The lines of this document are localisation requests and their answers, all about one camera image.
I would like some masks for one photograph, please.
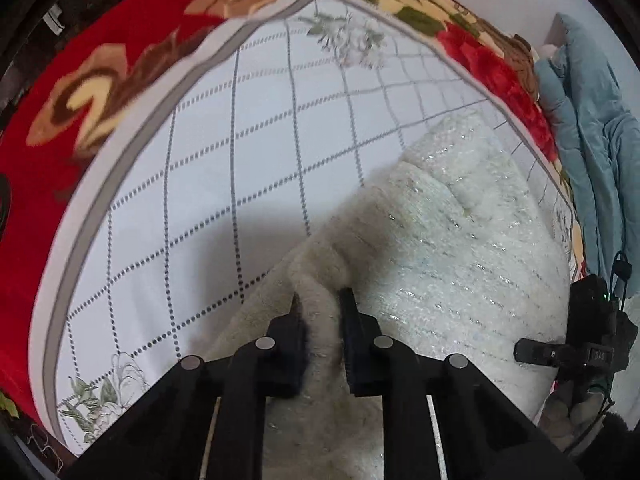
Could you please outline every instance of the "fuzzy white cloth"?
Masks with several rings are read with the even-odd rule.
[[[264,335],[297,292],[308,323],[303,391],[267,407],[264,478],[383,478],[382,403],[350,396],[336,291],[416,353],[469,357],[527,415],[555,375],[521,365],[521,337],[562,340],[566,258],[510,156],[477,114],[436,126],[289,253],[207,358]]]

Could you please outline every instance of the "blue blanket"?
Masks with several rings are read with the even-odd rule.
[[[640,291],[640,124],[622,100],[609,62],[573,18],[560,15],[566,44],[535,65],[540,105],[574,194],[587,270],[609,281],[622,250]],[[622,294],[622,284],[615,288]]]

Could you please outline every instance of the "grid pattern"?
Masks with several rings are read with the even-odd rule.
[[[299,20],[318,11],[377,27],[383,65],[345,67],[322,50]],[[284,254],[460,110],[484,115],[566,243],[571,209],[543,166],[428,47],[338,0],[264,24],[189,90],[121,184],[76,285],[57,398],[73,398],[67,376],[109,377],[113,354],[136,358],[152,384],[202,352]],[[60,418],[82,451],[82,432]]]

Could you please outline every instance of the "round metal joint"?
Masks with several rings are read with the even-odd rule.
[[[195,370],[200,366],[200,358],[197,355],[187,355],[180,361],[180,366],[185,370]]]
[[[373,344],[377,348],[382,348],[383,350],[386,350],[387,348],[391,348],[394,345],[394,340],[387,335],[379,335],[377,338],[373,340]]]
[[[255,340],[255,346],[260,350],[271,350],[276,346],[276,340],[273,337],[261,337],[260,339]]]
[[[449,356],[449,364],[454,368],[462,370],[462,368],[465,368],[469,364],[469,359],[462,354],[453,354]]]

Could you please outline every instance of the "red flower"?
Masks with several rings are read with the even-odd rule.
[[[551,162],[556,160],[558,152],[549,125],[518,81],[513,68],[455,23],[447,22],[447,30],[440,31],[436,37],[449,56],[469,70],[492,94],[504,101],[509,110],[527,127],[546,158]]]

